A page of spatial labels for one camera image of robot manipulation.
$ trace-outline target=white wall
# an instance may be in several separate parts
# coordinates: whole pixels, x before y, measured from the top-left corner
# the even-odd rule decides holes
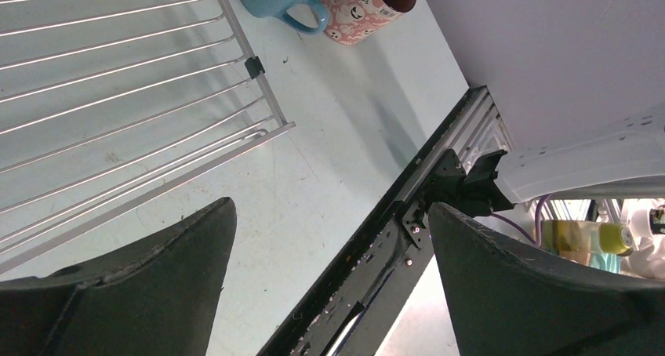
[[[665,101],[665,0],[427,1],[519,147]]]

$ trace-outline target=black clip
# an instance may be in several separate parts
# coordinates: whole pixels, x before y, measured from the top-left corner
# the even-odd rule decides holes
[[[249,73],[249,77],[252,79],[256,79],[256,77],[259,76],[262,72],[264,74],[266,73],[266,70],[263,68],[263,64],[261,63],[261,60],[258,56],[248,58],[245,61],[245,68]]]

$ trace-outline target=metal drying rack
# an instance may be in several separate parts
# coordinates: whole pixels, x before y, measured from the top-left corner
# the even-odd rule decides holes
[[[0,0],[0,8],[14,7],[17,5],[36,4],[38,2],[50,2],[52,0]],[[76,5],[76,0],[67,0],[71,5]],[[55,31],[62,31],[68,27],[76,27],[81,30],[82,27],[93,26],[96,23],[105,20],[118,20],[118,22],[125,22],[129,18],[137,17],[146,13],[158,13],[167,10],[172,10],[176,7],[189,6],[202,2],[214,2],[215,0],[168,0],[159,4],[140,5],[137,7],[116,10],[109,13],[98,13],[93,16],[76,17],[65,21],[56,21],[47,24],[22,26],[9,30],[2,30],[0,28],[0,43],[6,38],[25,38],[25,42],[34,42],[35,39],[49,38],[44,37],[44,33],[55,33]],[[169,106],[166,109],[160,109],[159,112],[148,115],[140,119],[133,119],[131,122],[120,124],[113,129],[107,129],[102,133],[97,133],[94,136],[86,136],[79,140],[74,140],[69,143],[71,138],[63,138],[64,141],[51,141],[49,145],[54,145],[53,149],[46,151],[25,151],[30,157],[21,157],[18,161],[9,161],[7,165],[7,158],[3,158],[0,162],[0,177],[10,173],[19,173],[22,169],[34,169],[33,166],[39,164],[37,172],[39,174],[48,175],[50,169],[58,169],[52,167],[49,162],[53,159],[64,158],[67,154],[75,154],[78,150],[83,148],[97,148],[99,143],[103,143],[110,138],[116,138],[121,135],[129,135],[132,133],[133,137],[150,134],[152,129],[146,129],[141,133],[142,128],[156,123],[158,120],[164,120],[168,117],[181,114],[184,110],[193,109],[200,104],[210,100],[222,101],[224,96],[228,96],[236,90],[246,89],[250,85],[255,85],[260,90],[261,94],[256,96],[253,100],[246,100],[240,106],[235,106],[230,109],[226,114],[218,114],[214,122],[209,122],[208,125],[193,133],[188,133],[180,138],[167,140],[162,142],[159,148],[151,149],[137,153],[131,158],[114,159],[114,165],[100,169],[92,174],[83,174],[83,176],[76,180],[56,185],[55,187],[47,187],[45,190],[37,194],[30,194],[27,198],[21,198],[10,203],[0,203],[0,224],[5,223],[4,234],[0,234],[0,273],[11,270],[14,267],[25,263],[28,260],[35,258],[47,252],[58,245],[70,241],[92,229],[105,224],[120,215],[137,208],[138,206],[151,201],[160,195],[163,195],[180,185],[183,185],[197,176],[216,168],[219,165],[229,162],[231,159],[238,157],[245,152],[252,150],[268,140],[279,136],[288,129],[291,129],[294,124],[286,121],[277,100],[268,85],[264,76],[263,68],[260,66],[260,61],[255,58],[252,48],[249,46],[247,38],[245,37],[238,19],[231,9],[228,0],[216,0],[215,6],[221,8],[221,13],[214,17],[198,18],[197,20],[190,21],[185,24],[178,24],[161,28],[154,31],[142,31],[138,34],[127,34],[121,38],[115,38],[111,41],[98,42],[92,45],[75,46],[72,49],[65,49],[48,54],[38,54],[27,59],[22,59],[16,62],[9,62],[0,64],[0,73],[8,73],[10,71],[19,71],[25,69],[37,70],[32,71],[39,73],[45,65],[57,65],[59,61],[66,60],[87,60],[86,62],[95,60],[95,54],[105,51],[105,49],[117,49],[128,44],[140,46],[144,44],[143,52],[144,57],[139,60],[130,61],[117,67],[106,68],[101,71],[87,73],[76,78],[68,78],[66,80],[55,80],[49,84],[38,85],[34,88],[21,89],[19,92],[8,96],[2,96],[0,93],[0,114],[7,112],[9,116],[2,118],[7,121],[10,119],[9,125],[0,125],[0,147],[5,149],[9,148],[16,140],[30,139],[34,130],[43,128],[46,132],[49,131],[48,124],[55,120],[71,117],[74,114],[83,114],[93,108],[114,106],[114,101],[131,100],[132,96],[140,94],[143,91],[149,91],[159,88],[160,90],[167,90],[168,87],[173,87],[173,92],[177,93],[178,88],[175,88],[176,83],[182,82],[185,79],[192,79],[192,77],[201,74],[219,74],[220,70],[226,69],[225,67],[237,67],[246,72],[247,78],[231,83],[230,85],[222,86],[222,88],[214,89],[212,92],[206,93],[204,96],[198,96],[192,100],[186,101],[177,106]],[[86,14],[94,13],[90,9],[85,10]],[[151,41],[164,36],[173,35],[184,31],[194,31],[196,28],[204,26],[223,26],[230,28],[231,35],[224,38],[218,38],[214,41],[203,42],[202,44],[187,47],[185,49],[178,49],[169,53],[152,56],[150,52],[146,51],[151,46]],[[26,118],[22,115],[21,109],[34,109],[47,101],[51,101],[51,93],[56,91],[63,91],[64,98],[70,99],[75,97],[76,86],[78,88],[86,89],[94,87],[93,82],[98,83],[103,88],[108,87],[109,78],[117,74],[126,74],[133,70],[143,70],[149,68],[151,65],[160,64],[167,60],[175,60],[178,58],[193,56],[201,52],[209,52],[211,49],[239,49],[241,51],[239,56],[233,57],[222,62],[208,64],[205,67],[195,68],[184,73],[179,73],[172,76],[162,78],[159,69],[153,71],[153,77],[149,77],[149,82],[145,84],[129,87],[126,90],[122,89],[119,92],[109,93],[107,96],[101,98],[83,99],[74,103],[74,106],[68,104],[54,112],[47,112],[40,114],[35,118]],[[20,101],[16,108],[12,106],[15,102]],[[263,106],[267,110],[267,115],[259,116],[258,121],[252,121],[249,115],[251,111],[259,106]],[[19,119],[14,123],[12,118]],[[220,134],[219,129],[224,129],[223,135]],[[214,134],[214,137],[204,138],[205,142],[200,141],[202,136]],[[170,153],[164,158],[161,154]],[[147,162],[152,158],[161,157],[158,163],[154,163],[152,167],[146,167]],[[137,165],[145,167],[145,171],[140,174],[137,170],[132,170],[129,173],[128,169],[136,167]],[[122,180],[115,180],[115,173],[125,172]],[[86,195],[81,197],[80,194],[69,194],[70,191],[86,187],[86,185],[93,184],[94,192],[92,189],[86,189]],[[21,186],[25,183],[4,183],[2,191],[4,193],[21,191]],[[51,208],[50,211],[44,213],[43,211],[35,210],[32,212],[29,208],[32,205],[44,206],[44,201],[51,201],[57,203],[56,208]],[[11,216],[16,211],[23,211],[19,215],[19,220],[10,219],[4,221],[5,216]],[[19,226],[7,226],[8,223],[19,223]]]

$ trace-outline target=pink mug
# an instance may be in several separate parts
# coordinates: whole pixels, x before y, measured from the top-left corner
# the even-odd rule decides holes
[[[416,0],[321,0],[330,11],[328,37],[353,45],[416,5]]]

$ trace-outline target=white tabletop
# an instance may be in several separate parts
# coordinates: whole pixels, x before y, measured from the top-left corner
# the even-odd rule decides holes
[[[255,354],[467,90],[425,0],[352,47],[231,4],[297,127],[3,279],[50,274],[228,196],[238,229],[208,354]]]

